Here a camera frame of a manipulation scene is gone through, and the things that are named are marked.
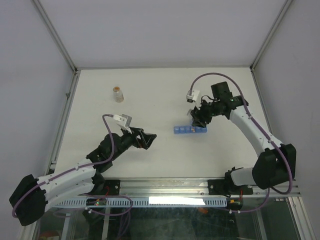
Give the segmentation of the blue weekly pill organizer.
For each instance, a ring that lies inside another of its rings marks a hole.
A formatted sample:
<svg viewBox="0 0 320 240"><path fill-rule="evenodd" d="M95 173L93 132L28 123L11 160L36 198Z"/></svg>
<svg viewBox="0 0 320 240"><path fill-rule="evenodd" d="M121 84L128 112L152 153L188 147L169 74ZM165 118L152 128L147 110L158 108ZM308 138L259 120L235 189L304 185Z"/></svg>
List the blue weekly pill organizer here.
<svg viewBox="0 0 320 240"><path fill-rule="evenodd" d="M208 132L207 128L194 127L192 125L177 125L173 127L173 133L175 135L205 134L207 132Z"/></svg>

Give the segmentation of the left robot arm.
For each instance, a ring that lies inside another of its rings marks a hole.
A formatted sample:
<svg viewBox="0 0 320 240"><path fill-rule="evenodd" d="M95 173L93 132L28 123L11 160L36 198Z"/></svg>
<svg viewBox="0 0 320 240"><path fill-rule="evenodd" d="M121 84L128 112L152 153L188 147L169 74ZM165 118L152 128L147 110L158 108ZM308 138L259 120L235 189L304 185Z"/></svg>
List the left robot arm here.
<svg viewBox="0 0 320 240"><path fill-rule="evenodd" d="M95 150L70 169L45 176L29 174L23 177L9 198L13 218L25 227L64 200L102 193L105 188L102 174L112 167L113 161L131 147L149 149L156 138L155 133L145 133L136 127L123 130L122 135L109 133Z"/></svg>

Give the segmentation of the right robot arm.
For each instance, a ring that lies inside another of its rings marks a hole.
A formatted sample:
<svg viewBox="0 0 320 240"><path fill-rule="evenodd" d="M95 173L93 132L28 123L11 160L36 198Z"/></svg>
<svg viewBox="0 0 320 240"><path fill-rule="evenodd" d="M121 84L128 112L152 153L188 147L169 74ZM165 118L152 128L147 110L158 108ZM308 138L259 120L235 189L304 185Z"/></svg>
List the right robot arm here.
<svg viewBox="0 0 320 240"><path fill-rule="evenodd" d="M246 185L274 190L276 185L288 182L284 193L289 194L295 177L296 148L266 131L253 117L244 96L234 96L227 82L214 84L211 90L213 98L201 100L200 105L190 111L192 126L205 128L213 117L224 116L238 127L257 155L253 167L233 167L224 174L223 190L234 194Z"/></svg>

